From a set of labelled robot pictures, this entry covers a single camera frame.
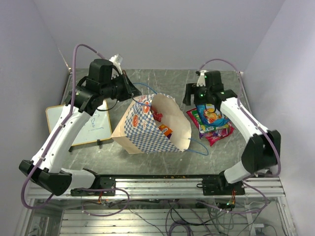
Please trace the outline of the green yellow candy bag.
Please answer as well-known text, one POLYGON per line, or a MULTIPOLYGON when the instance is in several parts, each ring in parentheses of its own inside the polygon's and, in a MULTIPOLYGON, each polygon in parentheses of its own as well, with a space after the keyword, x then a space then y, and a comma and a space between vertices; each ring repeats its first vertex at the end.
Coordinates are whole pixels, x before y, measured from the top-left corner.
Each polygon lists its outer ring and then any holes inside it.
POLYGON ((229 127, 228 123, 223 125, 223 126, 218 126, 218 127, 205 125, 202 123, 198 113, 192 113, 192 114, 197 121, 197 128, 199 129, 199 132, 202 134, 229 127))

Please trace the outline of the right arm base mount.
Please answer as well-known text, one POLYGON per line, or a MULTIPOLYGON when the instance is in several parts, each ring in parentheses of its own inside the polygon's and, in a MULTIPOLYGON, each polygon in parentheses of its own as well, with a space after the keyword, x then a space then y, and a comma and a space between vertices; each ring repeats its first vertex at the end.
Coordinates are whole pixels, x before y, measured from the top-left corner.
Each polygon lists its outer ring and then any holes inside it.
POLYGON ((202 189, 204 196, 245 195, 241 181, 230 184, 224 176, 220 175, 203 177, 201 183, 198 183, 196 187, 202 189))

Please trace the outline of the blue gummy snack bag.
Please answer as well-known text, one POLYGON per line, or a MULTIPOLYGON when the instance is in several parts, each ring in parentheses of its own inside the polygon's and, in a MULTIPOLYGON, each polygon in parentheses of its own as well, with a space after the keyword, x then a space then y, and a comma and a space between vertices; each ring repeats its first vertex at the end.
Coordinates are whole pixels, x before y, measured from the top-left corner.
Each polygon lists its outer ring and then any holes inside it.
POLYGON ((220 127, 230 121, 229 118, 215 108, 213 104, 196 105, 196 110, 204 125, 220 127))

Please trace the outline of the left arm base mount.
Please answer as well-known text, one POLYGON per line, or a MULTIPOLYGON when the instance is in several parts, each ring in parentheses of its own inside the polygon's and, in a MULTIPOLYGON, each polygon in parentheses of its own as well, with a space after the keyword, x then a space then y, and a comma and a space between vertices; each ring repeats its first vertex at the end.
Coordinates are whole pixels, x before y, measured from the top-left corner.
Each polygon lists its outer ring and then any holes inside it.
POLYGON ((70 194, 74 197, 89 196, 114 196, 116 181, 113 177, 106 175, 97 175, 89 191, 82 189, 71 189, 70 194))

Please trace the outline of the pink princess snack bag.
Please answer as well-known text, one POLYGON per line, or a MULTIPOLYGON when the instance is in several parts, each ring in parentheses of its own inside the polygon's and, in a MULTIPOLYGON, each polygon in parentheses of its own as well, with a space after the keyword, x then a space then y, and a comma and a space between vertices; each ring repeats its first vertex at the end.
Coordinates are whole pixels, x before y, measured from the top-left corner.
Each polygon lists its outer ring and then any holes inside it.
POLYGON ((222 140, 230 136, 234 131, 234 127, 231 122, 228 122, 222 129, 216 129, 208 133, 199 133, 199 138, 205 138, 212 147, 217 141, 222 140))

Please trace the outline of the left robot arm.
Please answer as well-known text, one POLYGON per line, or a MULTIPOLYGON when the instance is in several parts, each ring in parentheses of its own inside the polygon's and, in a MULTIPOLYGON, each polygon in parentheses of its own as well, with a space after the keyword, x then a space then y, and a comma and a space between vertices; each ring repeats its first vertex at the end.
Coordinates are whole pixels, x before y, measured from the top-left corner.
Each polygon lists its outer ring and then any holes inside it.
POLYGON ((62 164, 78 133, 105 99, 122 102, 141 95, 120 63, 118 55, 111 59, 95 59, 88 75, 74 83, 64 101, 59 121, 41 149, 31 160, 22 160, 19 165, 28 180, 56 196, 75 188, 83 188, 89 195, 100 191, 96 173, 66 170, 62 164))

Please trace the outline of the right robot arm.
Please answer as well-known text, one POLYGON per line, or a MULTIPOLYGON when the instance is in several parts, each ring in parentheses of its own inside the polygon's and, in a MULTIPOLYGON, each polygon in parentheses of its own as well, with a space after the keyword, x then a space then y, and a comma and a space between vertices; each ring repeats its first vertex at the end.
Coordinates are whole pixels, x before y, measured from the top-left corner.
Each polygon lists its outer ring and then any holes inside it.
POLYGON ((224 89, 219 71, 197 71, 196 83, 186 85, 183 103, 211 104, 226 115, 246 141, 241 160, 218 175, 210 175, 199 185, 204 195, 243 194, 242 182, 261 170, 280 168, 281 135, 259 123, 242 105, 237 94, 224 89))

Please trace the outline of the red crisps bag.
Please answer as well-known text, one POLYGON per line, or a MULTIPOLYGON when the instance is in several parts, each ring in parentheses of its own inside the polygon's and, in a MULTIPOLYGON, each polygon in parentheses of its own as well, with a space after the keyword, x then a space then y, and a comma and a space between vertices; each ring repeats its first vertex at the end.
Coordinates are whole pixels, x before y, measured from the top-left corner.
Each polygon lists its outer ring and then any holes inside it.
POLYGON ((200 121, 200 117, 199 114, 197 112, 197 109, 191 109, 189 111, 186 111, 186 114, 189 116, 189 118, 192 120, 192 122, 194 123, 194 125, 199 128, 199 121, 200 121))

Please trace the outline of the orange Fox's candy pack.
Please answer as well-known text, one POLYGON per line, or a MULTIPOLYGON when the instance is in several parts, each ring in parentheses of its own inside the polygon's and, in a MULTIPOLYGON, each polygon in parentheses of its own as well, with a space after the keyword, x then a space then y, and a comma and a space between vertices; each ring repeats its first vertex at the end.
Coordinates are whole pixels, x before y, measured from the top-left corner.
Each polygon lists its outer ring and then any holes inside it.
POLYGON ((168 139, 170 139, 173 131, 168 126, 161 124, 158 128, 168 139))

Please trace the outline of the blue checkered paper bag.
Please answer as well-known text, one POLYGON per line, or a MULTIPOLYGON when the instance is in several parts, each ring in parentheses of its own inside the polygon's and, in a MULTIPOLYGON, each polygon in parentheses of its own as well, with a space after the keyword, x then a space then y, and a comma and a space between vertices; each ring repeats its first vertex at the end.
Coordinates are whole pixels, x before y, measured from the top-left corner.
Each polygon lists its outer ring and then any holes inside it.
POLYGON ((175 99, 155 90, 132 98, 111 139, 129 154, 193 152, 189 146, 195 140, 191 124, 175 99), (163 115, 161 122, 154 120, 151 109, 163 115), (161 124, 173 131, 170 139, 159 130, 161 124))

